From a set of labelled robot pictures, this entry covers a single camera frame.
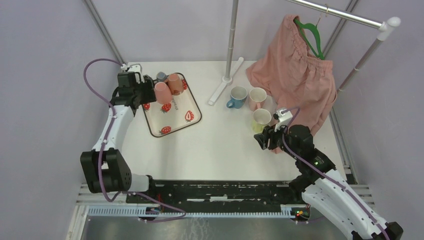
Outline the black mug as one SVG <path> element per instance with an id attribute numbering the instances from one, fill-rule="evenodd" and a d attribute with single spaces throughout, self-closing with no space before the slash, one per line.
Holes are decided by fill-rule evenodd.
<path id="1" fill-rule="evenodd" d="M 145 82 L 145 83 L 150 83 L 150 84 L 152 84 L 153 86 L 155 85 L 155 81 L 152 79 L 152 77 L 151 77 L 151 76 L 149 76 L 149 75 L 145 74 L 145 75 L 143 75 L 143 79 L 144 79 L 144 82 Z"/>

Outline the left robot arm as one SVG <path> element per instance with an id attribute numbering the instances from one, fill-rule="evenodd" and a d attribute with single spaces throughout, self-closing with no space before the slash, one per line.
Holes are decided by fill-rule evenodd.
<path id="1" fill-rule="evenodd" d="M 117 75 L 118 86 L 108 104 L 108 116 L 92 150 L 80 156 L 80 163 L 91 193 L 138 192 L 145 204 L 153 203 L 157 190 L 151 177 L 131 172 L 121 149 L 127 130 L 143 104 L 156 101 L 153 80 L 137 71 Z"/>

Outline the blue mug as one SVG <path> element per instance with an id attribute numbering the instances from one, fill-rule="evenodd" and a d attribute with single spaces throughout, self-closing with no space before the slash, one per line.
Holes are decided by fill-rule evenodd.
<path id="1" fill-rule="evenodd" d="M 230 91 L 230 100 L 226 107 L 229 109 L 240 109 L 244 105 L 248 96 L 247 90 L 242 86 L 235 86 Z"/>

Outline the light pink mug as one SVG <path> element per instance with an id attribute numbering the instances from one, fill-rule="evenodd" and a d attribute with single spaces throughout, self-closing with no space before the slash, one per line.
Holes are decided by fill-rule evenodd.
<path id="1" fill-rule="evenodd" d="M 267 92 L 260 87 L 255 87 L 250 90 L 248 94 L 248 105 L 249 109 L 254 112 L 257 109 L 261 109 L 267 99 Z"/>

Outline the salmon pink mug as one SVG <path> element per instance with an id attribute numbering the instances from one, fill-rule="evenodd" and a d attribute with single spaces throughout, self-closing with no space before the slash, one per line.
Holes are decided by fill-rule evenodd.
<path id="1" fill-rule="evenodd" d="M 172 93 L 168 85 L 164 82 L 158 82 L 154 86 L 156 101 L 161 105 L 169 104 L 172 101 Z"/>

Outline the yellow mug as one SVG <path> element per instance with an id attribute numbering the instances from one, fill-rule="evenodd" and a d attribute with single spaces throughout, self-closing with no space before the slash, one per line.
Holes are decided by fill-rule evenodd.
<path id="1" fill-rule="evenodd" d="M 252 114 L 251 128 L 255 134 L 261 133 L 272 121 L 271 113 L 263 108 L 256 109 Z"/>

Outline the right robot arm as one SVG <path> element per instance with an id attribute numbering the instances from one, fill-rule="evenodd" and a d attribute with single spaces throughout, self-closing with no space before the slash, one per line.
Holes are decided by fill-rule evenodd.
<path id="1" fill-rule="evenodd" d="M 372 210 L 352 189 L 335 164 L 314 145 L 304 125 L 264 127 L 254 135 L 263 150 L 280 149 L 295 159 L 300 175 L 289 185 L 289 199 L 305 202 L 334 224 L 348 240 L 399 240 L 404 230 Z"/>

